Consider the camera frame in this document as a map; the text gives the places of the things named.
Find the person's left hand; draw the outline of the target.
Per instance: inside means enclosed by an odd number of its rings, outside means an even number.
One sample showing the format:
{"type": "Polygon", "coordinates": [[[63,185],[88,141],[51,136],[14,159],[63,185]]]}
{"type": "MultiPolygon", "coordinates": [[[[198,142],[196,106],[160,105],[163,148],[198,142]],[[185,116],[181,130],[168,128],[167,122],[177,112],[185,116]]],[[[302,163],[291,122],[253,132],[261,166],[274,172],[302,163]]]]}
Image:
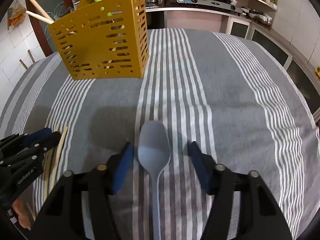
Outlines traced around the person's left hand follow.
{"type": "Polygon", "coordinates": [[[12,204],[13,210],[18,215],[18,221],[22,228],[30,230],[30,220],[20,198],[17,198],[12,204]]]}

